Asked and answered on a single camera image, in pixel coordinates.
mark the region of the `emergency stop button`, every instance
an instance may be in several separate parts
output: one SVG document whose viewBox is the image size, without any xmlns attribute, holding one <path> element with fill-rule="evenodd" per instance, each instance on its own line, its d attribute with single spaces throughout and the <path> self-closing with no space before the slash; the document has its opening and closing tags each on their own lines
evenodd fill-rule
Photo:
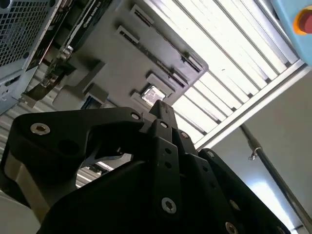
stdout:
<svg viewBox="0 0 312 234">
<path fill-rule="evenodd" d="M 301 13 L 298 27 L 302 32 L 312 34 L 312 10 L 304 10 Z"/>
</svg>

